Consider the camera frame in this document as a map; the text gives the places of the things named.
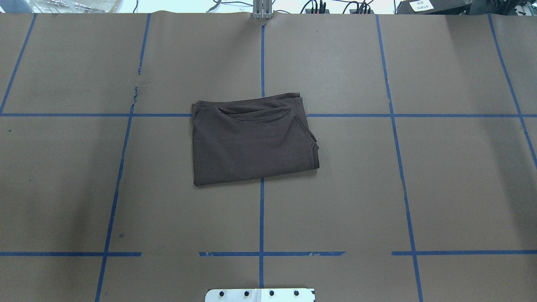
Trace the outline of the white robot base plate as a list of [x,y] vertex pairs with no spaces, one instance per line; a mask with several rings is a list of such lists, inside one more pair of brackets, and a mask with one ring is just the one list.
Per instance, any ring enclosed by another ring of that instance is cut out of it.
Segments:
[[206,302],[315,302],[314,289],[309,288],[256,288],[211,289]]

